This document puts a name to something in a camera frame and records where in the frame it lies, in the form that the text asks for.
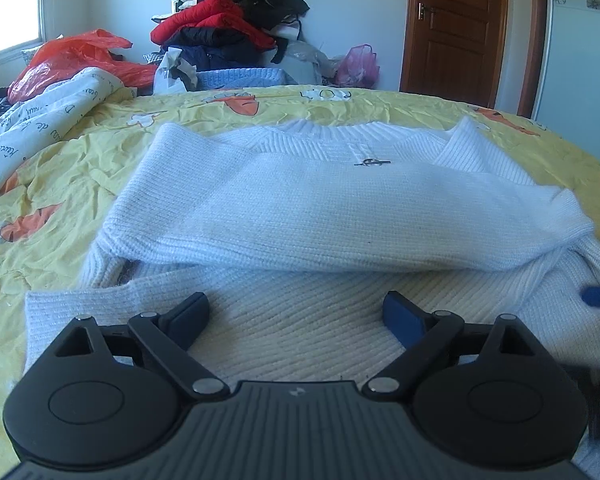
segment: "window frame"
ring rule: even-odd
[[[42,0],[38,0],[38,37],[35,40],[26,41],[0,51],[0,64],[18,59],[21,51],[26,48],[39,46],[45,41],[45,20]]]

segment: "yellow bedspread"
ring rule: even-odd
[[[465,114],[484,124],[484,135],[537,182],[573,189],[600,238],[600,163],[529,120],[492,110],[395,92],[309,86],[136,99],[122,89],[94,108],[64,141],[21,166],[0,194],[0,475],[17,462],[1,413],[24,364],[24,294],[72,286],[111,203],[161,124],[175,122],[206,135],[296,118],[448,129]]]

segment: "orange plastic bag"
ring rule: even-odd
[[[95,66],[119,78],[125,86],[142,88],[154,82],[155,65],[115,61],[110,48],[131,48],[132,43],[101,28],[45,43],[29,65],[9,86],[9,102],[27,101],[46,87],[71,79],[80,70]]]

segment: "orange cartoon character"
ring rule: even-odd
[[[203,100],[205,103],[218,103],[222,102],[227,105],[231,110],[240,115],[246,115],[253,117],[258,113],[260,107],[259,102],[256,101],[256,96],[247,92],[224,92],[216,94],[213,97],[207,97]]]
[[[13,243],[23,238],[27,238],[38,232],[44,226],[53,213],[55,213],[62,204],[48,205],[36,209],[32,214],[19,216],[13,222],[3,221],[0,223],[0,244],[5,242]]]
[[[22,168],[26,163],[27,161],[20,164],[18,170]],[[13,174],[5,181],[5,183],[2,184],[2,187],[0,188],[0,195],[4,195],[5,193],[10,192],[12,189],[16,189],[18,187],[18,170],[14,171]]]
[[[496,110],[491,110],[490,108],[481,108],[479,106],[473,106],[472,109],[475,110],[476,112],[478,112],[480,115],[483,115],[487,119],[490,119],[491,121],[496,121],[497,123],[504,124],[505,126],[508,126],[509,128],[513,128],[514,130],[517,130],[523,134],[533,135],[536,137],[540,136],[540,134],[537,134],[531,130],[527,130],[526,128],[523,128],[522,126],[518,126],[517,124],[512,123],[507,118],[505,118],[500,112],[497,112]]]

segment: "ribbed knit texture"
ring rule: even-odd
[[[558,359],[600,365],[600,310],[579,297],[600,283],[593,232],[571,191],[536,186],[469,118],[448,132],[295,121],[212,139],[165,124],[83,290],[27,295],[26,367],[77,314],[119,324],[202,291],[212,318],[191,353],[231,386],[360,383],[402,352],[381,321],[389,290],[468,322],[517,314]],[[597,450],[578,462],[600,474]]]
[[[281,68],[225,68],[196,75],[199,91],[298,84]]]

